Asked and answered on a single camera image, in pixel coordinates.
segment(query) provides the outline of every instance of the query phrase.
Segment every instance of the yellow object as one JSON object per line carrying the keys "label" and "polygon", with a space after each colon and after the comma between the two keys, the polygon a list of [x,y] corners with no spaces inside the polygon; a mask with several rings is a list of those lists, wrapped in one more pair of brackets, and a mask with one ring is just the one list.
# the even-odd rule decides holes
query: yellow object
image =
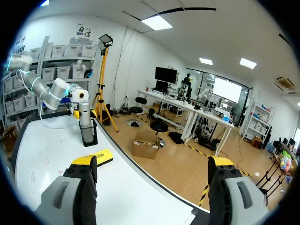
{"label": "yellow object", "polygon": [[71,164],[90,165],[90,160],[93,156],[97,157],[97,166],[108,163],[113,159],[113,154],[108,149],[104,149],[102,151],[96,152],[93,155],[79,157],[78,159],[75,159]]}
{"label": "yellow object", "polygon": [[75,119],[79,119],[79,110],[74,110],[73,115]]}
{"label": "yellow object", "polygon": [[232,161],[227,158],[219,157],[219,156],[211,156],[215,160],[215,165],[234,165]]}

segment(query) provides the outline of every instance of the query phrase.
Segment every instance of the wooden floor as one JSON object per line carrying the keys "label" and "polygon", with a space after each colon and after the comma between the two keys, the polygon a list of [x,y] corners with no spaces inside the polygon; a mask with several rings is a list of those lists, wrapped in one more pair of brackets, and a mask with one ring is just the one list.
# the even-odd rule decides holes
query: wooden floor
{"label": "wooden floor", "polygon": [[[106,126],[105,129],[118,145],[145,171],[175,193],[198,204],[203,194],[204,187],[207,184],[207,157],[183,144],[175,144],[169,136],[163,133],[160,133],[159,136],[166,142],[166,146],[159,149],[155,159],[132,156],[131,149],[136,132],[146,130],[155,133],[155,131],[143,121],[141,121],[141,127],[130,127],[127,125],[126,121],[128,119],[133,119],[134,117],[135,116],[133,115],[119,115],[118,118],[113,117],[120,130],[118,133],[112,125]],[[184,121],[184,118],[185,117],[179,117],[177,119]],[[215,135],[219,135],[222,130],[223,128],[221,126],[217,126]],[[200,146],[193,140],[190,140],[188,144],[208,155],[213,154],[211,150]],[[224,153],[228,155],[235,165],[237,162],[241,161],[243,157],[243,161],[239,163],[239,168],[243,171],[251,174],[259,172],[260,176],[250,178],[255,184],[272,165],[272,161],[267,157],[267,152],[265,150],[256,149],[252,147],[250,143],[241,141],[241,136],[239,135],[237,128],[234,128],[231,131],[219,156],[226,157]],[[270,187],[279,175],[280,171],[277,171],[273,175],[269,185],[266,185],[265,187]],[[270,210],[273,209],[282,198],[281,189],[284,188],[286,190],[287,187],[288,186],[284,181],[283,184],[269,197],[268,208]],[[207,195],[201,206],[207,210],[210,209]]]}

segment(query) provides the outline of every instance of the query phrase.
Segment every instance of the lamp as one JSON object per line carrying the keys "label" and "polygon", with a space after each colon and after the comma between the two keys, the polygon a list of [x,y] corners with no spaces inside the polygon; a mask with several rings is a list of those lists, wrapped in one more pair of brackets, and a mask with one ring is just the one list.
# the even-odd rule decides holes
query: lamp
{"label": "lamp", "polygon": [[99,37],[99,40],[101,41],[99,42],[101,55],[104,55],[106,48],[113,45],[113,39],[111,36],[104,34],[103,36]]}

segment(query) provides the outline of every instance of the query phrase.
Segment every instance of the ceiling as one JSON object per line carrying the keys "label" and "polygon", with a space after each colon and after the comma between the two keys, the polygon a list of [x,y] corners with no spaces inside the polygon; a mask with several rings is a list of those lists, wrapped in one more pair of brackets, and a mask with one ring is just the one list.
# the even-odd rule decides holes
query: ceiling
{"label": "ceiling", "polygon": [[[175,8],[181,11],[161,15],[172,29],[154,31],[138,20]],[[135,28],[189,68],[238,76],[247,83],[257,78],[272,84],[277,77],[286,76],[300,92],[298,64],[289,44],[279,36],[285,36],[283,31],[251,0],[50,0],[30,20],[58,14],[93,15]],[[257,66],[241,66],[241,57]],[[202,64],[199,58],[210,59],[213,65]]]}

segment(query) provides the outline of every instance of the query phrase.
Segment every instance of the black wire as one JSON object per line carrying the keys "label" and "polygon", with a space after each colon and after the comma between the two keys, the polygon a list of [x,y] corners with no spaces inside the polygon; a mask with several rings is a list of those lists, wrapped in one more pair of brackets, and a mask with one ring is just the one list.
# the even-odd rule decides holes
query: black wire
{"label": "black wire", "polygon": [[242,153],[240,152],[240,156],[242,156],[242,160],[239,161],[237,164],[236,164],[236,167],[239,168],[239,163],[241,163],[243,160],[244,160],[244,157],[242,155]]}

